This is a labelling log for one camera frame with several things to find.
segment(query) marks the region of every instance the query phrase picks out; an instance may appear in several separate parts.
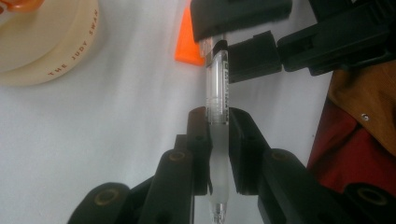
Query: screw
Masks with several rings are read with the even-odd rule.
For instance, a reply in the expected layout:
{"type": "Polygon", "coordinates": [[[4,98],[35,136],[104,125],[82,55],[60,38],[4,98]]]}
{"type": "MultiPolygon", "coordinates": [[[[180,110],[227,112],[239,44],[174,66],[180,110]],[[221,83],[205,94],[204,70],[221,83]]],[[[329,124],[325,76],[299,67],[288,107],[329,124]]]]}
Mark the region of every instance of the screw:
{"type": "Polygon", "coordinates": [[[369,119],[370,119],[370,117],[369,117],[368,115],[366,115],[366,114],[361,114],[361,118],[362,118],[364,121],[369,121],[369,119]]]}
{"type": "Polygon", "coordinates": [[[105,206],[113,203],[118,197],[120,193],[116,189],[105,189],[95,196],[95,203],[99,206],[105,206]]]}

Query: clear plastic tube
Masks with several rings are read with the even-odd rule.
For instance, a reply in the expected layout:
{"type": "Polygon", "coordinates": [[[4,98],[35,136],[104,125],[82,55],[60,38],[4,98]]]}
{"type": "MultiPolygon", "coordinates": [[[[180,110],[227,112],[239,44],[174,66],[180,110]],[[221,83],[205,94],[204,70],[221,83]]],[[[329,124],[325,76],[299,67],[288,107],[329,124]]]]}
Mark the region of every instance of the clear plastic tube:
{"type": "Polygon", "coordinates": [[[212,224],[225,223],[228,186],[228,52],[214,48],[224,35],[205,40],[201,49],[206,56],[206,119],[212,139],[210,156],[210,180],[212,191],[209,196],[212,224]]]}
{"type": "Polygon", "coordinates": [[[223,224],[229,196],[228,186],[228,138],[229,129],[225,124],[209,125],[212,138],[210,156],[210,180],[212,193],[209,196],[210,212],[213,224],[223,224]]]}
{"type": "Polygon", "coordinates": [[[228,124],[228,53],[219,51],[206,68],[206,116],[210,124],[228,124]]]}

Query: white surface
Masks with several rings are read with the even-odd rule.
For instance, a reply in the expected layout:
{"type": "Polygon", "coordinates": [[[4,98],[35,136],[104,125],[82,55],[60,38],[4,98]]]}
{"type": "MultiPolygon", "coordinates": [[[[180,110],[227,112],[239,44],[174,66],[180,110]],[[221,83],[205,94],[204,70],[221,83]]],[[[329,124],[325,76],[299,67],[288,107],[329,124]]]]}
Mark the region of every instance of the white surface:
{"type": "MultiPolygon", "coordinates": [[[[63,77],[0,88],[0,223],[66,223],[93,188],[133,187],[185,133],[188,112],[205,104],[205,70],[173,53],[185,0],[100,1],[101,27],[90,55],[63,77]]],[[[308,1],[289,21],[262,26],[276,38],[314,23],[308,1]]],[[[231,39],[249,35],[230,35],[231,39]]],[[[231,85],[231,106],[255,119],[271,147],[307,161],[329,75],[307,70],[231,85]]],[[[262,223],[257,197],[231,188],[229,224],[262,223]]],[[[196,201],[195,223],[208,223],[196,201]]]]}

